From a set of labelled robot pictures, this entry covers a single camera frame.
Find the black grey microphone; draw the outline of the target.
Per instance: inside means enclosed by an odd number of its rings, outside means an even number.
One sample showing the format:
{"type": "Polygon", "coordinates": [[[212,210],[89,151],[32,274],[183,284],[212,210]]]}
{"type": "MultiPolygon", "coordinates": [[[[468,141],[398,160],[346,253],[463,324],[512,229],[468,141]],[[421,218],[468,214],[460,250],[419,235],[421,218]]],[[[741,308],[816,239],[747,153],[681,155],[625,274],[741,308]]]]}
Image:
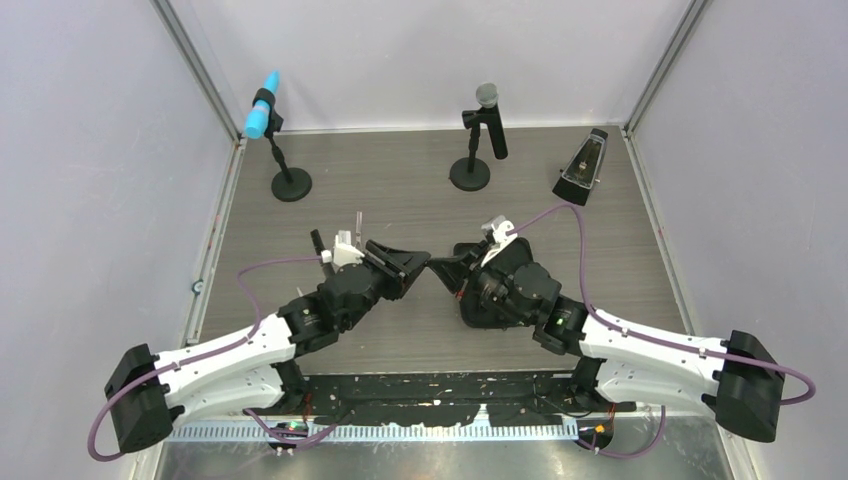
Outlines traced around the black grey microphone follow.
{"type": "Polygon", "coordinates": [[[475,95],[480,105],[478,116],[481,123],[487,127],[494,156],[498,160],[504,160],[508,157],[508,146],[498,106],[499,94],[497,86],[491,82],[481,84],[476,89],[475,95]]]}

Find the blue microphone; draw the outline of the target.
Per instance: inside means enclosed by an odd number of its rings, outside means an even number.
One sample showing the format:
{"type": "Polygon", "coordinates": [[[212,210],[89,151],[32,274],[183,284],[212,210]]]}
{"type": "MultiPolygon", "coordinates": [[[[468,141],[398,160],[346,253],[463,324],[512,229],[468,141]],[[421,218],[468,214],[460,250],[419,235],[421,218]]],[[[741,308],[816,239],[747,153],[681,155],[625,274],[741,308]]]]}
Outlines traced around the blue microphone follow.
{"type": "Polygon", "coordinates": [[[258,139],[268,131],[272,115],[275,113],[279,82],[280,74],[274,70],[268,75],[263,86],[256,91],[251,110],[245,120],[244,134],[247,138],[258,139]]]}

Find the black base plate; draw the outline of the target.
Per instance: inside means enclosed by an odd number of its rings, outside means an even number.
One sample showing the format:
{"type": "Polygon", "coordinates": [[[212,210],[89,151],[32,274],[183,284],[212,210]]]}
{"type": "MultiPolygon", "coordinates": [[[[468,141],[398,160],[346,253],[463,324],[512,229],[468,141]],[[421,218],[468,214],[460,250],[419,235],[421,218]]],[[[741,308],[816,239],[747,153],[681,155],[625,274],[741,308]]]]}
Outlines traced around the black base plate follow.
{"type": "Polygon", "coordinates": [[[547,426],[613,410],[579,389],[570,371],[516,371],[311,375],[256,412],[320,425],[451,427],[482,413],[493,426],[547,426]]]}

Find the left black microphone stand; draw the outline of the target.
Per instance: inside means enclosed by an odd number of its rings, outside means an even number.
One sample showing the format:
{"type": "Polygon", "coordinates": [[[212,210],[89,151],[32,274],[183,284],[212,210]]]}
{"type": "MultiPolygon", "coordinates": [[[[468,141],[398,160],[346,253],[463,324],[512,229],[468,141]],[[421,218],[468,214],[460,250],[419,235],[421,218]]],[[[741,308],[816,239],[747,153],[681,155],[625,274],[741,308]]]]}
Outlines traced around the left black microphone stand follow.
{"type": "Polygon", "coordinates": [[[271,125],[263,136],[271,145],[271,153],[280,167],[280,172],[272,179],[271,191],[282,202],[295,202],[304,198],[312,188],[312,178],[301,168],[289,168],[282,149],[274,140],[274,134],[281,131],[284,118],[276,111],[272,115],[271,125]]]}

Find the black comb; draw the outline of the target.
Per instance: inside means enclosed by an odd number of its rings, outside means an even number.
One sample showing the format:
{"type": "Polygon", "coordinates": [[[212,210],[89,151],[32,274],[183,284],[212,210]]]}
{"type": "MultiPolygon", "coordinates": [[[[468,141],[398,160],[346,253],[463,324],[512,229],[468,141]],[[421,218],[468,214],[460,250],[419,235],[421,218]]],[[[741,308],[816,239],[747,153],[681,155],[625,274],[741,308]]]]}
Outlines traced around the black comb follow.
{"type": "Polygon", "coordinates": [[[312,245],[315,251],[315,255],[320,258],[321,265],[328,265],[332,263],[332,251],[328,249],[323,241],[323,238],[318,229],[314,229],[310,232],[310,239],[312,241],[312,245]]]}

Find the silver thinning scissors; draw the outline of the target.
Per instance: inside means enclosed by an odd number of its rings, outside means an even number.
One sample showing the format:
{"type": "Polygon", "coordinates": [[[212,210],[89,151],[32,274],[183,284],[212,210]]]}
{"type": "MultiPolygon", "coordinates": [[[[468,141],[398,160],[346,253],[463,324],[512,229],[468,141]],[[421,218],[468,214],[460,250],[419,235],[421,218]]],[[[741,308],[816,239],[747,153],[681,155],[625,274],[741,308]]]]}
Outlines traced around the silver thinning scissors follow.
{"type": "Polygon", "coordinates": [[[356,220],[355,220],[355,229],[354,229],[354,240],[355,247],[359,250],[362,249],[363,246],[363,236],[362,236],[362,227],[363,227],[363,212],[356,212],[356,220]]]}

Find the black metronome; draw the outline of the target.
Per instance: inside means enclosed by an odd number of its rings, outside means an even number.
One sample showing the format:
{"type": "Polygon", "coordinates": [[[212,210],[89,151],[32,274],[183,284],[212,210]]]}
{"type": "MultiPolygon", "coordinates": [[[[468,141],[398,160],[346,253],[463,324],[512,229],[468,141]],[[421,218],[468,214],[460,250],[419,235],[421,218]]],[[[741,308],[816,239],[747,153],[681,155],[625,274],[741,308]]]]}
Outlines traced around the black metronome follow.
{"type": "Polygon", "coordinates": [[[567,166],[560,171],[552,193],[561,200],[585,206],[594,186],[606,153],[608,134],[593,128],[582,141],[567,166]]]}

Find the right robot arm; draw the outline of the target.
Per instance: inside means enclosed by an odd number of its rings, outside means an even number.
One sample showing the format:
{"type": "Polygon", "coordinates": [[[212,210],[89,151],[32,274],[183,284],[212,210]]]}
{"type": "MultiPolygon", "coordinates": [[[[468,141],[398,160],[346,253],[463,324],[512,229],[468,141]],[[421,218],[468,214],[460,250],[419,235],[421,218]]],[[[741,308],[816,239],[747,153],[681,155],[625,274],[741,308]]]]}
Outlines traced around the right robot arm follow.
{"type": "Polygon", "coordinates": [[[774,359],[751,334],[694,337],[591,313],[562,294],[524,238],[504,247],[460,243],[428,267],[456,296],[468,327],[530,327],[543,349],[577,357],[567,389],[584,410],[664,405],[710,415],[748,440],[776,438],[785,376],[764,368],[774,359]]]}

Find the black microphone stand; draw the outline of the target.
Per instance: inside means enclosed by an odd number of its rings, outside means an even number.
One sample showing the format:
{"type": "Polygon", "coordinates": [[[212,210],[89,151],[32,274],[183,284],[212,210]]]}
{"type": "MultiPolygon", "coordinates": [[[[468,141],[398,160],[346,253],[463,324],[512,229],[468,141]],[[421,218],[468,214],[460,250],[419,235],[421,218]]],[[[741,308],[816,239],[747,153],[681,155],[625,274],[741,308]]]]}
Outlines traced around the black microphone stand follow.
{"type": "Polygon", "coordinates": [[[465,157],[453,163],[449,172],[449,180],[462,191],[479,191],[490,181],[488,165],[482,162],[480,168],[477,168],[477,151],[481,136],[479,112],[475,110],[463,111],[462,121],[464,127],[469,131],[468,153],[465,157]]]}
{"type": "Polygon", "coordinates": [[[284,118],[276,111],[272,115],[271,125],[263,136],[271,145],[271,153],[280,167],[280,172],[272,179],[271,191],[282,202],[295,202],[304,198],[312,188],[312,178],[301,168],[289,168],[282,149],[274,140],[274,134],[281,131],[284,118]]]}

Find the right black microphone stand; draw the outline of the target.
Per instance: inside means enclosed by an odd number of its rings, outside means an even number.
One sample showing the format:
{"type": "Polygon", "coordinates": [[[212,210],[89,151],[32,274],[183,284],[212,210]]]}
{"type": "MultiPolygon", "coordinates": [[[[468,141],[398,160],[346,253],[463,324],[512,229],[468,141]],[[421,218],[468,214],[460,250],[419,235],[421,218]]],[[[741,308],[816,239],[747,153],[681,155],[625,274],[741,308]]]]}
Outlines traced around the right black microphone stand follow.
{"type": "Polygon", "coordinates": [[[475,110],[463,111],[462,121],[464,127],[469,131],[468,153],[465,157],[453,163],[449,172],[449,180],[462,191],[479,191],[490,181],[488,165],[482,162],[480,168],[477,168],[477,151],[481,136],[479,112],[475,110]]]}

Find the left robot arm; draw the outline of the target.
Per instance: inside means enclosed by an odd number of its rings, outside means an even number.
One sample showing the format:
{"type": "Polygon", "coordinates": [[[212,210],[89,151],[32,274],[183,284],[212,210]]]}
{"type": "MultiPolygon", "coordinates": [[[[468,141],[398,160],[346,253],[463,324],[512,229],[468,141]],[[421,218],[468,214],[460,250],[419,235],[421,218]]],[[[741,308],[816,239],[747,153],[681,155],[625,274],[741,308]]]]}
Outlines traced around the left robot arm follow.
{"type": "Polygon", "coordinates": [[[307,398],[296,359],[352,330],[381,300],[401,299],[431,256],[367,241],[338,244],[323,256],[325,279],[277,312],[205,343],[154,353],[146,343],[125,351],[104,387],[106,404],[88,436],[90,455],[105,418],[120,455],[150,448],[178,427],[209,416],[266,409],[298,412],[307,398]]]}

